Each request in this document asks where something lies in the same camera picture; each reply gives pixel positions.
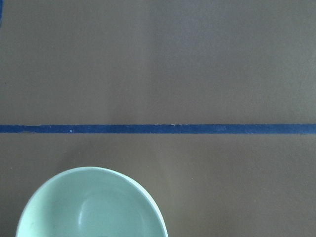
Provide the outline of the large light green bowl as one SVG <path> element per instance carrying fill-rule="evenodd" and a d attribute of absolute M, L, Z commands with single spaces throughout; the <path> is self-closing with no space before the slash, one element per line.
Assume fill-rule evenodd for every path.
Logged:
<path fill-rule="evenodd" d="M 162 213 L 132 178 L 78 167 L 43 183 L 20 216 L 18 237 L 165 237 Z"/>

